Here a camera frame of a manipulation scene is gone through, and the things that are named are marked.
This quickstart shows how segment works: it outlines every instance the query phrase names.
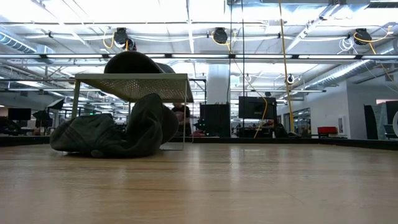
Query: red object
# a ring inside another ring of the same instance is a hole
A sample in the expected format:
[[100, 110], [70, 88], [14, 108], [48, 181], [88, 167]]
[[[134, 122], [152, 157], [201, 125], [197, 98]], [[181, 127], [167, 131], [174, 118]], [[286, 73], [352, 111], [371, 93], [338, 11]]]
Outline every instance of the red object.
[[337, 134], [336, 127], [318, 127], [318, 134]]

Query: person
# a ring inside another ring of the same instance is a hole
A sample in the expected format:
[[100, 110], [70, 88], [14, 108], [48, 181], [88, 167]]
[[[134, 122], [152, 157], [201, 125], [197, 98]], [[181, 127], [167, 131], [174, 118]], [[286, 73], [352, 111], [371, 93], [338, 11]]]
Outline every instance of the person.
[[182, 103], [173, 103], [172, 111], [178, 118], [178, 133], [179, 135], [183, 135], [184, 132], [184, 123], [185, 123], [185, 136], [190, 136], [192, 134], [190, 117], [191, 112], [189, 107], [183, 105]]

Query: black monitor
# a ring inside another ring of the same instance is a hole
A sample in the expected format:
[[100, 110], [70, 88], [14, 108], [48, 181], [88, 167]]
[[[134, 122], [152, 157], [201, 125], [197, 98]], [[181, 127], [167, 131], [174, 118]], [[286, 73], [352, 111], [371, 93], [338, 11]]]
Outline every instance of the black monitor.
[[[264, 119], [273, 119], [277, 122], [276, 99], [270, 97], [265, 97], [265, 99], [268, 105]], [[266, 102], [262, 97], [239, 97], [239, 118], [262, 119], [265, 108]]]
[[30, 108], [8, 108], [8, 119], [14, 121], [29, 121], [32, 116]]

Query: wooden table surface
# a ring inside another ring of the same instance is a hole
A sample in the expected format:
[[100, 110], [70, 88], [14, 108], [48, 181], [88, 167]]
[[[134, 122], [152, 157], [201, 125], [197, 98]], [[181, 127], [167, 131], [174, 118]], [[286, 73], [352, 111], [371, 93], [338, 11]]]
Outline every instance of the wooden table surface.
[[187, 144], [144, 159], [0, 148], [0, 224], [398, 223], [398, 152]]

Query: perforated metal shelf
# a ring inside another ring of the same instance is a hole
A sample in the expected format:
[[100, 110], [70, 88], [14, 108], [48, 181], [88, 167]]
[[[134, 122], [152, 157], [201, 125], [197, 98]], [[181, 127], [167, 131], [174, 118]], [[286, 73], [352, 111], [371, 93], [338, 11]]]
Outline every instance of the perforated metal shelf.
[[157, 93], [164, 103], [184, 103], [186, 93], [187, 103], [193, 103], [187, 74], [76, 74], [75, 79], [129, 102]]

